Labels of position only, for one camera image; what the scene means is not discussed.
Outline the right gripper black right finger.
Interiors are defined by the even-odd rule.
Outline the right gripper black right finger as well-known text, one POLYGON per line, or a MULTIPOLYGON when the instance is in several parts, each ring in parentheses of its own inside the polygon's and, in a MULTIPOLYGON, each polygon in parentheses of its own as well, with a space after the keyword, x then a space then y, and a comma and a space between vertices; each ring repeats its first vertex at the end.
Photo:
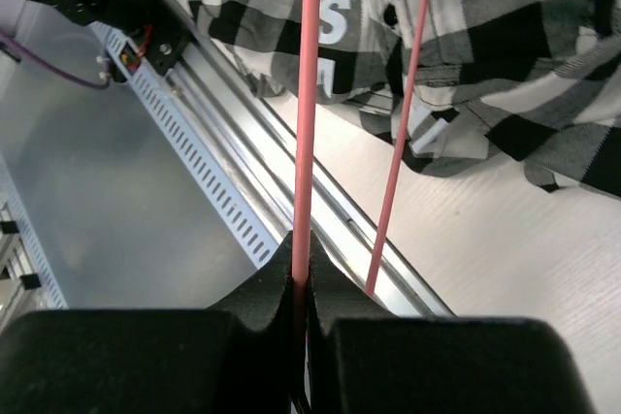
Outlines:
POLYGON ((524 318, 398 317, 310 238, 315 413, 592 413, 572 354, 524 318))

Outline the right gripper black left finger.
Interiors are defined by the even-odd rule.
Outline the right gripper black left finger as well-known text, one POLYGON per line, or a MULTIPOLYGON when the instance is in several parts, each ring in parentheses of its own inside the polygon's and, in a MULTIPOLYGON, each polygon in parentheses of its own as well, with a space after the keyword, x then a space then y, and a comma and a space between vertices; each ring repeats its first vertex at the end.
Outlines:
POLYGON ((48 310, 1 335, 5 413, 287 413, 291 242, 199 310, 48 310))

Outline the black white checkered shirt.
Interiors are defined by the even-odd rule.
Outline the black white checkered shirt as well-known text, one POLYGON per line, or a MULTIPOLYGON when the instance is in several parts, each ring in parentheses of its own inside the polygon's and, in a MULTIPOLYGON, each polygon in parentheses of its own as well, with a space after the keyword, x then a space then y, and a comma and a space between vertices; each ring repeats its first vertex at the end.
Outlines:
MULTIPOLYGON (((386 143, 420 0, 321 0, 317 101, 386 143)), ((546 192, 620 194, 620 0, 427 0, 403 162, 449 177, 505 154, 546 192)))

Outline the pink wire hanger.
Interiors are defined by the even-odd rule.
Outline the pink wire hanger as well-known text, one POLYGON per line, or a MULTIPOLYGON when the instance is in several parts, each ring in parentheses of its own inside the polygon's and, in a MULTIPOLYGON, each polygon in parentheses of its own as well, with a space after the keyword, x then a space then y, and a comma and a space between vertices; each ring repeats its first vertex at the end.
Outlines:
MULTIPOLYGON (((311 243, 311 189, 315 128, 315 97, 318 70, 318 28, 320 0, 302 0, 300 64, 298 82, 297 146, 295 155, 295 189, 291 271, 294 289, 302 292, 309 281, 311 243)), ((400 164, 408 135, 409 113, 418 71, 419 54, 428 0, 419 0, 413 28, 412 52, 408 80, 398 129, 397 142, 386 182, 376 242, 370 262, 365 292, 375 294, 376 282, 386 243, 387 229, 394 204, 400 164)))

